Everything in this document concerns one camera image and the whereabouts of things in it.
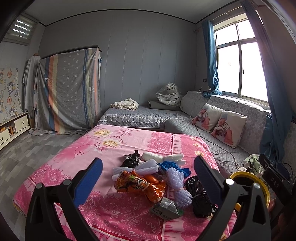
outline window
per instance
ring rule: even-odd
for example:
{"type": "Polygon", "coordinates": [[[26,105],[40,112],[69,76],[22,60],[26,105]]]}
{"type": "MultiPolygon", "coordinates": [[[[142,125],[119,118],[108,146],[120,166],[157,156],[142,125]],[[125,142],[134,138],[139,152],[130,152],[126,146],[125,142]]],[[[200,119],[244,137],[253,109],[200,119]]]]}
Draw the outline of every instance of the window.
{"type": "Polygon", "coordinates": [[[3,41],[29,46],[36,25],[36,20],[22,14],[10,26],[3,41]]]}
{"type": "Polygon", "coordinates": [[[267,102],[258,44],[246,15],[241,16],[227,26],[214,26],[219,89],[226,95],[267,102]]]}

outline pink bedspread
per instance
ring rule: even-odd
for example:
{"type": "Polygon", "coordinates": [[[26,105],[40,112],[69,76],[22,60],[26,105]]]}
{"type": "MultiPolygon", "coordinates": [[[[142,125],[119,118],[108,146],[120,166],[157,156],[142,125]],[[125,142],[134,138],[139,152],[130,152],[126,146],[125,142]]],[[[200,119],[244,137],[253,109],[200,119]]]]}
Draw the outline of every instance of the pink bedspread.
{"type": "MultiPolygon", "coordinates": [[[[193,161],[202,155],[211,168],[218,170],[208,146],[197,137],[155,131],[137,130],[126,127],[98,125],[41,166],[21,185],[13,200],[15,205],[27,214],[30,199],[39,182],[46,186],[60,184],[66,178],[88,167],[95,157],[103,161],[103,173],[79,209],[87,223],[101,241],[148,240],[148,241],[193,241],[201,234],[209,218],[196,218],[192,206],[185,209],[182,217],[164,221],[151,214],[152,206],[144,196],[132,193],[117,193],[111,179],[112,169],[124,161],[124,154],[139,150],[160,155],[184,154],[188,167],[195,175],[193,161]]],[[[167,197],[173,199],[173,192],[167,197]]],[[[75,240],[61,207],[56,210],[68,238],[75,240]]],[[[225,230],[229,236],[235,223],[233,213],[225,230]]]]}

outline drawer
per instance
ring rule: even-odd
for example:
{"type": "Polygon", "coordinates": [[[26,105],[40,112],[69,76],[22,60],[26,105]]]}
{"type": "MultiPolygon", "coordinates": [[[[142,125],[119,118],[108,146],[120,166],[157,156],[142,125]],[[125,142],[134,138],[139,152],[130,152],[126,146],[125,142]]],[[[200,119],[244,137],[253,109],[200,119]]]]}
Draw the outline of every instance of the drawer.
{"type": "Polygon", "coordinates": [[[15,120],[15,131],[19,132],[23,129],[22,127],[22,118],[15,120]]]}
{"type": "Polygon", "coordinates": [[[24,129],[25,127],[27,127],[29,125],[29,122],[28,122],[28,116],[25,115],[21,118],[22,120],[22,128],[24,129]]]}
{"type": "Polygon", "coordinates": [[[5,141],[7,141],[10,138],[9,130],[6,129],[5,131],[0,133],[0,145],[3,144],[5,141]]]}

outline baby print pillow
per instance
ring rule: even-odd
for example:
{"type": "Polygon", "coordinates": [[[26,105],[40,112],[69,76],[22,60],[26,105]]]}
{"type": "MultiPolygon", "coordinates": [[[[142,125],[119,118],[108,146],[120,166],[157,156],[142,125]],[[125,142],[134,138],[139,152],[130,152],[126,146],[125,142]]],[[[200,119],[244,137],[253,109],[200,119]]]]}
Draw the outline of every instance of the baby print pillow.
{"type": "Polygon", "coordinates": [[[222,109],[205,103],[200,112],[191,122],[199,128],[210,132],[218,123],[222,112],[222,109]]]}
{"type": "Polygon", "coordinates": [[[247,116],[232,111],[223,111],[212,136],[232,148],[237,147],[247,118],[247,116]]]}

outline white tiger plush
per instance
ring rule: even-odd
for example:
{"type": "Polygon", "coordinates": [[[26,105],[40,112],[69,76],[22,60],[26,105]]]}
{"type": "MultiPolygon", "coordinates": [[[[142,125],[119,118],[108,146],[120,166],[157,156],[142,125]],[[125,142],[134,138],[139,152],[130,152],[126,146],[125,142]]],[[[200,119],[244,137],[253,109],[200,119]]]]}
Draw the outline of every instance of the white tiger plush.
{"type": "Polygon", "coordinates": [[[159,102],[170,106],[179,106],[182,99],[182,96],[179,94],[178,87],[172,82],[167,83],[158,92],[156,92],[156,96],[159,102]]]}

